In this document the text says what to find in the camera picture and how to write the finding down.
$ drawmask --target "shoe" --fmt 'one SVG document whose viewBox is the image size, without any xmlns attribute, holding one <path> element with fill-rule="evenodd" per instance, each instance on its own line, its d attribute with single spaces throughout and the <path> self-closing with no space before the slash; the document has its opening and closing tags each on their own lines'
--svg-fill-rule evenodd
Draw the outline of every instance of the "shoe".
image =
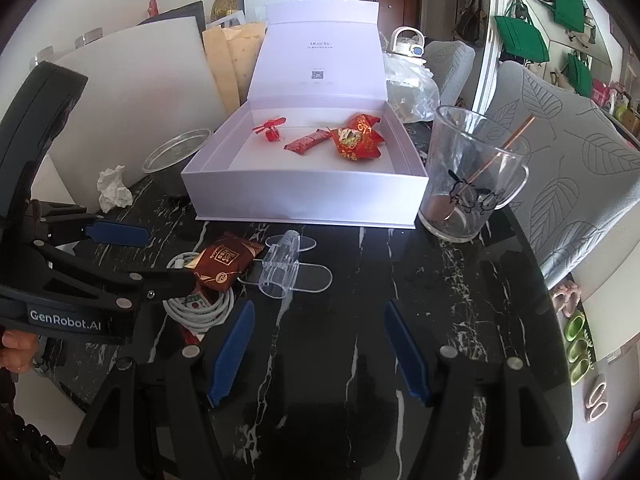
<svg viewBox="0 0 640 480">
<path fill-rule="evenodd" d="M 571 317 L 578 307 L 581 293 L 580 286 L 571 280 L 558 283 L 550 292 L 556 313 L 562 310 L 565 317 Z"/>
<path fill-rule="evenodd" d="M 584 326 L 585 320 L 586 319 L 584 317 L 584 312 L 581 310 L 576 310 L 575 313 L 571 316 L 571 319 L 564 327 L 564 338 L 569 343 L 571 343 L 575 338 L 578 337 L 578 334 Z"/>
<path fill-rule="evenodd" d="M 569 368 L 571 386 L 575 386 L 583 380 L 592 365 L 593 359 L 591 358 L 590 351 L 587 350 L 584 354 L 580 355 L 571 368 Z"/>
<path fill-rule="evenodd" d="M 596 377 L 596 380 L 593 381 L 593 386 L 591 387 L 589 396 L 584 401 L 584 407 L 587 408 L 588 410 L 593 408 L 602 398 L 606 387 L 607 387 L 607 380 L 604 378 L 604 375 L 602 374 L 598 375 Z"/>
<path fill-rule="evenodd" d="M 598 420 L 604 412 L 607 411 L 609 407 L 609 399 L 607 399 L 607 394 L 604 393 L 600 397 L 600 400 L 596 402 L 596 404 L 589 410 L 587 410 L 587 422 L 595 422 Z"/>
<path fill-rule="evenodd" d="M 587 351 L 587 348 L 593 347 L 591 338 L 587 331 L 583 328 L 576 336 L 574 341 L 566 349 L 566 358 L 570 363 L 575 363 L 576 359 Z"/>
</svg>

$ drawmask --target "human hand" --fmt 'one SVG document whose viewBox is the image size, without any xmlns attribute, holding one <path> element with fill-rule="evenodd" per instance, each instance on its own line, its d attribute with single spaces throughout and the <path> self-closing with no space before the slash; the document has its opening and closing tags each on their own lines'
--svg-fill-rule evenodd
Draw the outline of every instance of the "human hand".
<svg viewBox="0 0 640 480">
<path fill-rule="evenodd" d="M 33 356 L 38 351 L 38 336 L 20 330 L 6 330 L 2 335 L 0 368 L 22 374 L 31 370 Z"/>
</svg>

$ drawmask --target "green tote bag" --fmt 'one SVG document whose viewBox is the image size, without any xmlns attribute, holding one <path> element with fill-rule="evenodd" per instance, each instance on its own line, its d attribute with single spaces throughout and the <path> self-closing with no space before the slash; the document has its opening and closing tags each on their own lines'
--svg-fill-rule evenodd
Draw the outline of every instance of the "green tote bag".
<svg viewBox="0 0 640 480">
<path fill-rule="evenodd" d="M 522 0 L 512 0 L 504 16 L 496 16 L 504 49 L 513 56 L 536 63 L 549 61 L 549 50 L 540 31 L 534 27 L 529 9 Z"/>
<path fill-rule="evenodd" d="M 582 0 L 538 0 L 554 12 L 554 21 L 567 30 L 584 32 L 584 4 Z"/>
<path fill-rule="evenodd" d="M 591 98 L 593 92 L 593 78 L 587 64 L 577 53 L 569 54 L 569 83 L 582 97 Z"/>
</svg>

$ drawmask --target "white handle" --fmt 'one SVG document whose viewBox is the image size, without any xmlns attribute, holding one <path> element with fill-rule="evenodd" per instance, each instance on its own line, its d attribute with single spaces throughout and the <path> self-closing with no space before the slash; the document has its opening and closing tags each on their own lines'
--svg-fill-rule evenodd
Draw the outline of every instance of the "white handle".
<svg viewBox="0 0 640 480">
<path fill-rule="evenodd" d="M 414 31 L 418 35 L 418 37 L 420 37 L 420 46 L 422 48 L 424 48 L 424 34 L 421 33 L 417 28 L 413 28 L 413 27 L 398 27 L 391 34 L 391 41 L 390 41 L 391 50 L 393 51 L 393 50 L 396 49 L 396 43 L 398 42 L 398 36 L 400 35 L 401 32 L 404 32 L 406 30 Z"/>
<path fill-rule="evenodd" d="M 502 200 L 502 202 L 500 202 L 495 208 L 496 209 L 501 209 L 504 206 L 506 206 L 509 202 L 511 202 L 511 200 L 513 200 L 514 198 L 516 198 L 516 195 L 522 191 L 522 188 L 524 187 L 524 185 L 527 183 L 527 180 L 529 180 L 529 167 L 525 166 L 524 164 L 522 165 L 522 169 L 524 170 L 524 176 L 522 177 L 522 182 L 519 184 L 517 183 L 516 178 L 514 177 L 514 179 L 511 181 L 511 184 L 509 186 L 507 186 L 507 191 L 509 192 L 509 195 L 507 196 L 507 198 L 505 198 L 504 200 Z"/>
</svg>

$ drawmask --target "brown paper bag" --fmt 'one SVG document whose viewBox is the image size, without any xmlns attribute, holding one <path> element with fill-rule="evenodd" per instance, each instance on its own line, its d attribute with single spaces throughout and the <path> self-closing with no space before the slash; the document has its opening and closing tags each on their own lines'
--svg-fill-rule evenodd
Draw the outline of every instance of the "brown paper bag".
<svg viewBox="0 0 640 480">
<path fill-rule="evenodd" d="M 236 72 L 231 61 L 226 38 L 220 26 L 212 27 L 202 33 L 207 63 L 218 85 L 220 97 L 229 115 L 240 107 Z"/>
<path fill-rule="evenodd" d="M 266 23 L 247 23 L 221 30 L 226 37 L 226 46 L 236 74 L 240 104 L 243 104 L 249 93 L 255 63 L 264 41 Z"/>
</svg>

